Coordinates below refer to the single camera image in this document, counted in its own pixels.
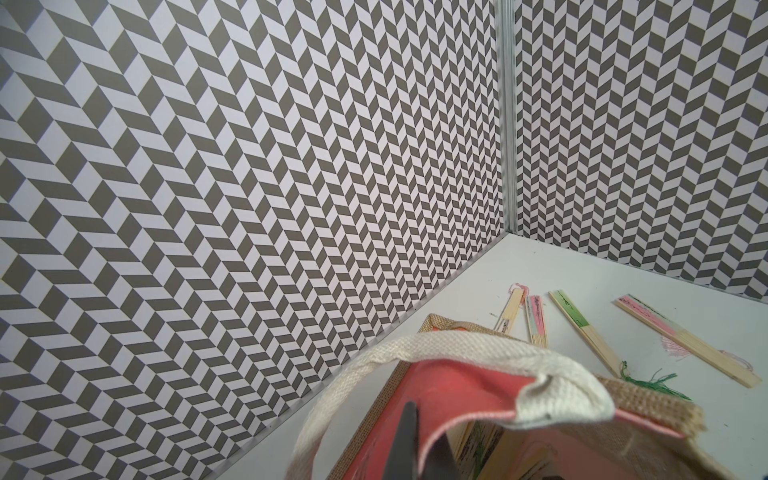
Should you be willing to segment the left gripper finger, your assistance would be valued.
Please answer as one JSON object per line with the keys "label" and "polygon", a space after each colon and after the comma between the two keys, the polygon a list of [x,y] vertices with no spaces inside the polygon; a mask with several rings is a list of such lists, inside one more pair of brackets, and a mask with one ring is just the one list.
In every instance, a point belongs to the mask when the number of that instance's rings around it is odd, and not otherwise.
{"label": "left gripper finger", "polygon": [[418,478],[418,430],[418,407],[416,403],[409,401],[403,406],[382,480]]}

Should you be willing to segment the burlap red tote bag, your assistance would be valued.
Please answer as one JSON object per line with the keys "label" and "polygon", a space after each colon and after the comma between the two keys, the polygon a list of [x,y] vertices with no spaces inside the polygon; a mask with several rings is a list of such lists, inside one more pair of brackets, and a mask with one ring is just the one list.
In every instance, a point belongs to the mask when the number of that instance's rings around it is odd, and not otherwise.
{"label": "burlap red tote bag", "polygon": [[411,336],[361,353],[327,386],[296,441],[286,475],[312,476],[333,419],[377,368],[396,368],[331,471],[381,479],[403,406],[418,407],[418,478],[458,477],[447,431],[484,421],[530,432],[555,450],[541,479],[727,479],[697,443],[696,404],[592,374],[577,361],[470,323],[430,315]]}

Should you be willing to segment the green folding fan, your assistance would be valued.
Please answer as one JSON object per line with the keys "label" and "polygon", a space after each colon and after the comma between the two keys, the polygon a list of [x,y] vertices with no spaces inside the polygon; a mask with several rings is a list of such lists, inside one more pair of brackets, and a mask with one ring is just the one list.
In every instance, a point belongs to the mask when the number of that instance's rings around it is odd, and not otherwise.
{"label": "green folding fan", "polygon": [[638,380],[629,375],[628,363],[622,360],[617,353],[607,344],[602,335],[591,325],[584,314],[575,306],[573,301],[563,290],[554,290],[548,293],[550,299],[562,312],[562,314],[574,326],[576,331],[587,343],[595,355],[601,360],[603,365],[616,378],[626,381],[635,386],[652,390],[657,393],[670,395],[686,401],[691,401],[687,395],[670,388],[667,385],[669,380],[677,377],[676,373],[670,373],[658,377],[656,372],[650,380]]}

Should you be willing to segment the pink blue folding fan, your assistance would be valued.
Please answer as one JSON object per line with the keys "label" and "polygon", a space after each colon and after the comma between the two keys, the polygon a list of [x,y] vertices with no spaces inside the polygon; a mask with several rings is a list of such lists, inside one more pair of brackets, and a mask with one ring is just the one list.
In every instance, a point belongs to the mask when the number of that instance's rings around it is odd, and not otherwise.
{"label": "pink blue folding fan", "polygon": [[637,297],[626,294],[616,299],[614,304],[742,386],[754,388],[762,382],[753,371],[715,349]]}

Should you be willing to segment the pink tassel folding fan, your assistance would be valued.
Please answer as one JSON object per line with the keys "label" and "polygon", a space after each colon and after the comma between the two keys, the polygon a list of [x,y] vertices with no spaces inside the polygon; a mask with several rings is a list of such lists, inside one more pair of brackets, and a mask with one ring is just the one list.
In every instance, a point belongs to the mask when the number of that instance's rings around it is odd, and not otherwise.
{"label": "pink tassel folding fan", "polygon": [[529,289],[525,285],[515,283],[510,287],[508,299],[494,327],[496,332],[508,334],[511,331],[518,312],[524,304],[528,293]]}

